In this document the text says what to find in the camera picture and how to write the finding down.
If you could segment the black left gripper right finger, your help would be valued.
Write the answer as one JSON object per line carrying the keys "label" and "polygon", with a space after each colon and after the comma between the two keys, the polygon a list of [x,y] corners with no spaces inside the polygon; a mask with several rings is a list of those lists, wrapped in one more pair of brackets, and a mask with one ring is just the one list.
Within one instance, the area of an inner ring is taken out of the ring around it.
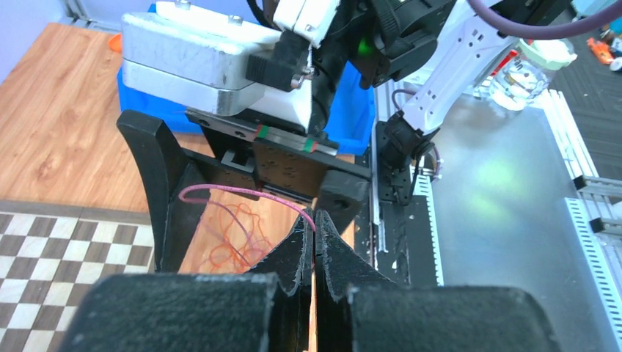
{"label": "black left gripper right finger", "polygon": [[401,287],[315,215],[319,351],[559,351],[541,305],[512,287]]}

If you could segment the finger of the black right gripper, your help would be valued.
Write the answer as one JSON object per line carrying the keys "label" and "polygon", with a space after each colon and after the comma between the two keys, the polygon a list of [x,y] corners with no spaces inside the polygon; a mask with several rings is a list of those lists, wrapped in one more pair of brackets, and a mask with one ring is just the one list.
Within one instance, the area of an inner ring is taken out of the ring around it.
{"label": "finger of the black right gripper", "polygon": [[207,181],[210,157],[188,150],[163,120],[125,110],[117,128],[134,157],[147,197],[157,272],[177,272],[186,256],[205,204],[179,198],[181,191]]}
{"label": "finger of the black right gripper", "polygon": [[368,198],[369,187],[368,179],[329,170],[319,188],[316,210],[327,212],[336,231],[342,235]]}

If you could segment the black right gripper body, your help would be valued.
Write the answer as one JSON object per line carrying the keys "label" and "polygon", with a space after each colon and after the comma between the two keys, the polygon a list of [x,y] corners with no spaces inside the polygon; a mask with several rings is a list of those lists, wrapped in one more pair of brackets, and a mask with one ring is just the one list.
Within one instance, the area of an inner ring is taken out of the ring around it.
{"label": "black right gripper body", "polygon": [[302,126],[246,109],[222,117],[187,109],[186,117],[201,127],[214,158],[210,182],[279,194],[310,204],[326,178],[344,176],[359,185],[371,172],[340,160],[337,144],[305,132]]}

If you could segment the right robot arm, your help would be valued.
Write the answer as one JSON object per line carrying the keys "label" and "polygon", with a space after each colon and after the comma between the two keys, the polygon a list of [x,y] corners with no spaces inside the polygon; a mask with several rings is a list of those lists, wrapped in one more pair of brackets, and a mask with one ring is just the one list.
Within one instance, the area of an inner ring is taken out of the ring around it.
{"label": "right robot arm", "polygon": [[[450,107],[519,39],[560,39],[561,1],[266,1],[250,23],[159,1],[122,17],[122,80],[178,103],[213,151],[183,149],[163,120],[124,109],[117,127],[139,167],[155,243],[155,269],[177,271],[202,209],[181,202],[195,182],[250,199],[276,194],[326,211],[338,232],[359,213],[371,182],[391,172],[390,202],[406,205],[412,160],[432,148]],[[385,128],[380,170],[336,158],[324,129],[343,71],[363,89],[400,81],[430,61],[423,86]]]}

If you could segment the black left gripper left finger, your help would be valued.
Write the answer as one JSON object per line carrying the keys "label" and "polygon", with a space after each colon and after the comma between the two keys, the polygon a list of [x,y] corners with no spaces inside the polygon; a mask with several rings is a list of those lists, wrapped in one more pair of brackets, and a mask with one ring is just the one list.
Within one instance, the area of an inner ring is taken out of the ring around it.
{"label": "black left gripper left finger", "polygon": [[60,351],[305,351],[312,211],[242,274],[115,274],[95,283]]}

